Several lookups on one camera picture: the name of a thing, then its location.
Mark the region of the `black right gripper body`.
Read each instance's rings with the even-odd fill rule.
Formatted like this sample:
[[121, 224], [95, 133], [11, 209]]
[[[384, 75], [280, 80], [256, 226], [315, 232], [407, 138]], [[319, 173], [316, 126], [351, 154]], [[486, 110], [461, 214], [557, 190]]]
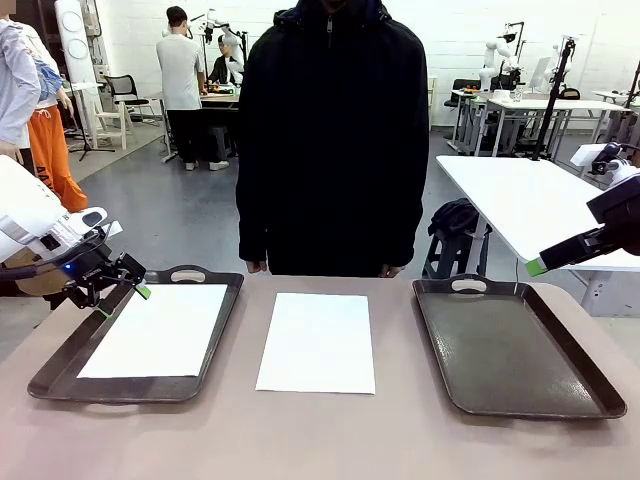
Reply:
[[622, 181], [587, 203], [601, 226], [595, 238], [603, 245], [639, 244], [639, 176]]

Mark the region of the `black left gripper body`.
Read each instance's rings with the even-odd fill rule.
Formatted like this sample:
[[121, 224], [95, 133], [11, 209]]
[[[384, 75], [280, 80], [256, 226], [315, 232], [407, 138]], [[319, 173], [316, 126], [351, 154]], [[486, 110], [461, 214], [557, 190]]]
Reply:
[[99, 292], [117, 280], [118, 273], [110, 259], [112, 250], [101, 240], [87, 242], [62, 256], [59, 269], [68, 280], [63, 286], [65, 293], [85, 289]]

